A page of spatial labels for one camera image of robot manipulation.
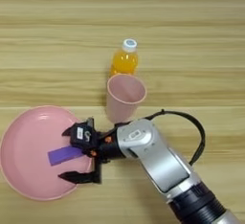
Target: cup rim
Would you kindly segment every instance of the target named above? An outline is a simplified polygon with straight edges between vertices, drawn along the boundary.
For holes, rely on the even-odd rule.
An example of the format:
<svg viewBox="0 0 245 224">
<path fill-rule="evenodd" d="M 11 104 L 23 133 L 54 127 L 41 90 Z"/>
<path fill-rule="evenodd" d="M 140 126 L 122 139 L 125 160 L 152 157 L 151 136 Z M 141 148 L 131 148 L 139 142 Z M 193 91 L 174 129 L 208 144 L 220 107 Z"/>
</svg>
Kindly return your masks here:
<svg viewBox="0 0 245 224">
<path fill-rule="evenodd" d="M 144 88 L 145 93 L 144 93 L 143 97 L 142 97 L 140 100 L 138 100 L 138 101 L 133 101 L 133 102 L 130 102 L 130 101 L 123 101 L 123 100 L 120 100 L 119 98 L 117 98 L 117 97 L 112 93 L 112 91 L 111 91 L 111 89 L 110 89 L 110 82 L 111 82 L 114 78 L 117 78 L 118 76 L 127 76 L 127 77 L 130 77 L 130 78 L 133 78 L 133 79 L 137 80 L 137 81 L 142 85 L 142 87 Z M 134 105 L 134 104 L 141 103 L 141 102 L 145 99 L 146 94 L 147 94 L 147 91 L 146 91 L 146 88 L 145 88 L 145 85 L 144 85 L 143 81 L 142 81 L 141 79 L 139 79 L 139 78 L 133 76 L 133 75 L 128 75 L 128 74 L 117 74 L 117 75 L 112 76 L 112 77 L 107 81 L 107 92 L 108 92 L 108 93 L 109 93 L 109 94 L 110 94 L 116 101 L 119 101 L 120 103 L 127 104 L 127 105 Z"/>
</svg>

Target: orange liquid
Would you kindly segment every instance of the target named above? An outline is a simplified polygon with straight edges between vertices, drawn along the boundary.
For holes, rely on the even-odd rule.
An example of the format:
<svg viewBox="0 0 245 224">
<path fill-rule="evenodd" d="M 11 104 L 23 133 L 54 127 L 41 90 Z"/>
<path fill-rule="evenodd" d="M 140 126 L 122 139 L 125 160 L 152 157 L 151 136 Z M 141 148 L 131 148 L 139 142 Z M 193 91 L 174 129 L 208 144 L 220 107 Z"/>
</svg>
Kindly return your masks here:
<svg viewBox="0 0 245 224">
<path fill-rule="evenodd" d="M 138 55 L 136 52 L 127 53 L 124 50 L 119 50 L 114 54 L 111 76 L 116 74 L 133 75 L 138 65 Z"/>
</svg>

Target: orange juice bottle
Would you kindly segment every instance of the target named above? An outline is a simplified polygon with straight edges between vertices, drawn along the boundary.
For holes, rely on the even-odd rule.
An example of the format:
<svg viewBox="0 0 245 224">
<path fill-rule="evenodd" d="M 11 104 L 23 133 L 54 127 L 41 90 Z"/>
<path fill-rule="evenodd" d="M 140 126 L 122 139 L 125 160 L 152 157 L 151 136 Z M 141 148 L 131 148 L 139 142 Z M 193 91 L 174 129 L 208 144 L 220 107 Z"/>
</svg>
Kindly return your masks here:
<svg viewBox="0 0 245 224">
<path fill-rule="evenodd" d="M 138 55 L 136 53 L 137 42 L 134 39 L 126 39 L 122 48 L 113 57 L 111 65 L 111 76 L 116 74 L 133 75 L 138 65 Z"/>
</svg>

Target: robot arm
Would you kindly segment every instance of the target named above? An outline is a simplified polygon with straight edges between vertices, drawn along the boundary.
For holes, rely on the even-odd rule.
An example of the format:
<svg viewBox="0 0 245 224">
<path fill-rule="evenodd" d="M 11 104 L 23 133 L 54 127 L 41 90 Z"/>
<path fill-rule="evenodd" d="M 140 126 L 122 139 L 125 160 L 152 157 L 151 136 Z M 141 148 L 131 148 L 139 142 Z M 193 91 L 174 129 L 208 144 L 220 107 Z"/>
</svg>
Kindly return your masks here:
<svg viewBox="0 0 245 224">
<path fill-rule="evenodd" d="M 189 163 L 173 150 L 149 120 L 138 120 L 117 130 L 126 158 L 138 158 L 157 190 L 183 224 L 236 224 Z"/>
<path fill-rule="evenodd" d="M 94 129 L 94 120 L 75 123 L 64 131 L 71 136 L 71 145 L 81 148 L 89 157 L 95 158 L 95 170 L 91 173 L 65 172 L 60 178 L 73 183 L 100 183 L 100 164 L 116 158 L 135 158 L 141 161 L 150 180 L 165 198 L 179 221 L 183 224 L 238 224 L 239 221 L 227 211 L 194 172 L 194 163 L 204 149 L 198 147 L 190 163 L 171 148 L 151 119 L 161 114 L 177 114 L 188 118 L 198 127 L 205 143 L 202 125 L 191 115 L 173 111 L 161 111 L 131 123 L 117 124 L 105 134 Z M 85 139 L 78 137 L 82 129 Z"/>
</svg>

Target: black cable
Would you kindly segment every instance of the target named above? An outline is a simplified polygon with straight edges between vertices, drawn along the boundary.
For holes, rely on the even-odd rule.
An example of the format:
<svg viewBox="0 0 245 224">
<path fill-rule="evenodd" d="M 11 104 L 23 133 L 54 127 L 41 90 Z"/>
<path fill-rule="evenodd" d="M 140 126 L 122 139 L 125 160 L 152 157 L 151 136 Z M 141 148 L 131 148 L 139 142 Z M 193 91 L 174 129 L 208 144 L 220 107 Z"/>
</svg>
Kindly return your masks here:
<svg viewBox="0 0 245 224">
<path fill-rule="evenodd" d="M 165 115 L 165 114 L 174 114 L 174 115 L 181 116 L 181 117 L 191 121 L 197 127 L 197 129 L 200 133 L 200 136 L 201 136 L 201 141 L 200 141 L 198 148 L 194 152 L 191 160 L 189 161 L 189 164 L 192 166 L 200 158 L 200 156 L 202 155 L 202 153 L 204 151 L 205 145 L 206 145 L 206 134 L 205 134 L 205 129 L 204 129 L 203 125 L 196 118 L 194 118 L 192 115 L 190 115 L 188 113 L 177 112 L 177 111 L 166 111 L 164 109 L 162 109 L 160 112 L 157 112 L 153 115 L 145 117 L 145 119 L 151 121 L 155 117 L 160 116 L 160 115 Z"/>
</svg>

